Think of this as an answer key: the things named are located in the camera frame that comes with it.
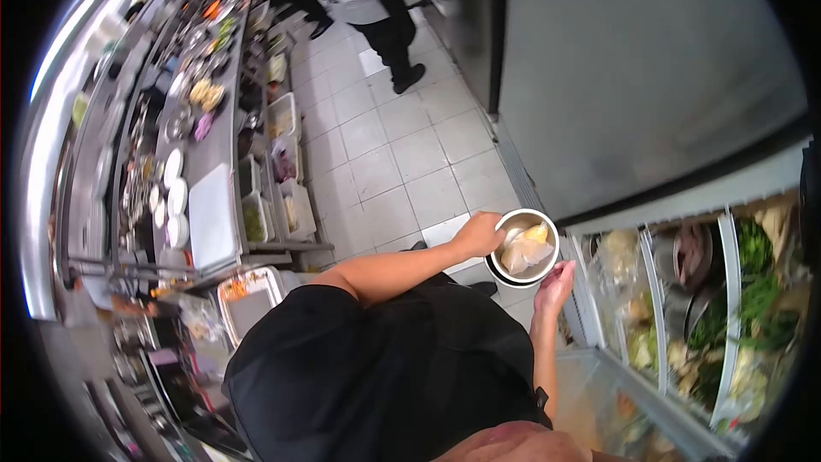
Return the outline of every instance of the refrigerator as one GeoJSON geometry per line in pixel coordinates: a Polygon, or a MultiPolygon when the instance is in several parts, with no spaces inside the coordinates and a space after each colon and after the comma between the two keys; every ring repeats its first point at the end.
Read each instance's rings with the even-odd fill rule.
{"type": "Polygon", "coordinates": [[[818,59],[783,1],[508,0],[488,128],[577,262],[554,426],[586,446],[751,459],[798,435],[821,342],[818,59]]]}

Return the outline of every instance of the refrigerator door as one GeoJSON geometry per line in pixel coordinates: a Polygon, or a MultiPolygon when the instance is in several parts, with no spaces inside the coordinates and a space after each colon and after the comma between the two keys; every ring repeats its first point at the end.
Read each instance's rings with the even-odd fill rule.
{"type": "Polygon", "coordinates": [[[557,356],[553,426],[592,450],[639,460],[703,460],[727,453],[717,439],[655,390],[598,350],[557,356]]]}
{"type": "Polygon", "coordinates": [[[687,176],[806,112],[767,0],[508,5],[500,123],[554,221],[687,176]]]}

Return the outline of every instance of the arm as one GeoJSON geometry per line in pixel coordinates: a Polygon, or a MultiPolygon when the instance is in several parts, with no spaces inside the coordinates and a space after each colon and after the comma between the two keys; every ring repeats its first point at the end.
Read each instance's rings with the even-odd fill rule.
{"type": "Polygon", "coordinates": [[[505,239],[504,231],[496,231],[501,219],[496,212],[477,212],[445,244],[357,257],[337,264],[314,278],[312,284],[344,289],[364,305],[385,302],[448,267],[494,251],[505,239]]]}
{"type": "Polygon", "coordinates": [[[556,333],[561,306],[573,290],[575,262],[561,261],[542,281],[534,298],[534,314],[530,323],[533,343],[533,387],[541,387],[548,395],[544,413],[555,418],[558,409],[556,382],[556,333]]]}

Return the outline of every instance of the forearm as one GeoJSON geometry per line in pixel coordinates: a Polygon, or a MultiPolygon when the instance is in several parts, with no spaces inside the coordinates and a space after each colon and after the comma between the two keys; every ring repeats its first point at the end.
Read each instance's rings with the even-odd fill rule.
{"type": "Polygon", "coordinates": [[[390,300],[448,267],[470,258],[455,243],[408,252],[378,253],[341,262],[314,279],[334,284],[342,279],[364,305],[390,300]]]}
{"type": "Polygon", "coordinates": [[[539,321],[534,317],[530,325],[530,340],[533,343],[533,387],[541,387],[548,395],[544,413],[550,419],[556,417],[558,409],[558,384],[556,381],[556,332],[558,320],[555,316],[539,321]]]}

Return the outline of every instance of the bowl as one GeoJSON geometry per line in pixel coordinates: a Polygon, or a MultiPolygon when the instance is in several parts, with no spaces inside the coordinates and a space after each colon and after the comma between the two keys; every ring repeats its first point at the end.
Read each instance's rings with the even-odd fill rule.
{"type": "Polygon", "coordinates": [[[502,216],[502,219],[496,224],[496,230],[499,229],[508,232],[508,237],[499,248],[485,258],[484,262],[491,275],[500,282],[513,287],[529,287],[541,281],[556,264],[559,257],[559,235],[556,225],[543,212],[535,209],[511,210],[508,214],[502,216]],[[511,275],[508,269],[502,265],[502,254],[512,238],[515,238],[518,233],[542,223],[546,223],[549,227],[548,243],[553,245],[553,252],[538,264],[528,267],[524,272],[511,275]]]}

